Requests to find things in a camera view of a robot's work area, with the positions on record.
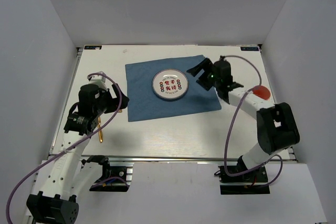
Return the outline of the round plate with red characters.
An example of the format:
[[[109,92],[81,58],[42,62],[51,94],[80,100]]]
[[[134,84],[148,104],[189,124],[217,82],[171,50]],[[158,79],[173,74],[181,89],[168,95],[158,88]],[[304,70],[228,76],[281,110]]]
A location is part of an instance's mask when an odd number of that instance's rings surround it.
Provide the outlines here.
[[[176,69],[159,71],[152,80],[152,89],[163,100],[177,100],[183,97],[189,87],[186,75]]]

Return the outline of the blue cloth napkin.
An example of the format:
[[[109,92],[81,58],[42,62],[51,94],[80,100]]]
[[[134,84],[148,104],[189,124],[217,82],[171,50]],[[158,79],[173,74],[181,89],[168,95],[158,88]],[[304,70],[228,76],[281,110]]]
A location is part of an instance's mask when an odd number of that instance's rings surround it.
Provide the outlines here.
[[[128,121],[144,121],[173,116],[217,111],[222,108],[216,91],[204,90],[196,80],[187,75],[188,91],[176,100],[164,100],[153,91],[152,81],[161,70],[176,69],[183,73],[205,57],[203,55],[166,58],[125,65],[127,78]]]

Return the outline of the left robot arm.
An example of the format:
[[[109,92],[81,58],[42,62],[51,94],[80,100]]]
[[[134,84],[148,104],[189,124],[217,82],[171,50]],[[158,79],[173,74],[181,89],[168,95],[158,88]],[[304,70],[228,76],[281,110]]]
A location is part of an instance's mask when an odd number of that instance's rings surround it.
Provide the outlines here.
[[[111,90],[115,92],[115,98],[111,96]],[[45,183],[26,201],[37,223],[75,223],[80,193],[89,191],[93,183],[110,178],[107,157],[92,155],[83,161],[80,158],[94,130],[101,129],[99,117],[116,114],[128,105],[129,99],[117,84],[113,84],[111,90],[101,81],[80,88],[79,100],[70,107],[67,115],[60,156],[50,160],[52,169]]]

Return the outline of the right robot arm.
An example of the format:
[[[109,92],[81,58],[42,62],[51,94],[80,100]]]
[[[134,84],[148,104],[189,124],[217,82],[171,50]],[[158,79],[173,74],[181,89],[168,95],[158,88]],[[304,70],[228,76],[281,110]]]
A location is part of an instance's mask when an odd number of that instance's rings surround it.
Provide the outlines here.
[[[231,173],[224,164],[225,173],[229,177],[239,177],[250,181],[256,175],[256,170],[266,165],[274,156],[283,150],[300,142],[296,121],[289,104],[272,103],[254,94],[261,88],[258,84],[250,89],[234,81],[231,65],[225,56],[216,62],[205,58],[198,65],[187,70],[187,73],[197,77],[197,83],[205,90],[214,88],[219,98],[231,106],[235,106],[233,118],[229,125],[224,147],[224,157],[227,157],[229,140],[239,111],[244,111],[256,120],[257,144],[242,155],[236,165],[236,172]]]

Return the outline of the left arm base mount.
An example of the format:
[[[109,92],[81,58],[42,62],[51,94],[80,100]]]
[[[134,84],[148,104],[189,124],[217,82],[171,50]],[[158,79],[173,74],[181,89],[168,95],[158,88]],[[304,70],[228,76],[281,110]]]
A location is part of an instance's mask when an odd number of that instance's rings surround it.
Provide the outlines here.
[[[92,192],[126,193],[132,181],[133,164],[116,162],[110,165],[108,178],[98,179],[91,187]]]

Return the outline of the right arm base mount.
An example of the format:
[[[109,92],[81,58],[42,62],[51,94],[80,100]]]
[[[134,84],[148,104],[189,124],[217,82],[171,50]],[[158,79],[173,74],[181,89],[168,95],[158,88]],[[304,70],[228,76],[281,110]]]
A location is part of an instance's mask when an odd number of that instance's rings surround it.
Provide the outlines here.
[[[219,166],[214,173],[220,181],[221,195],[267,195],[270,194],[268,177],[264,167],[249,174],[230,177],[225,173],[224,166]]]

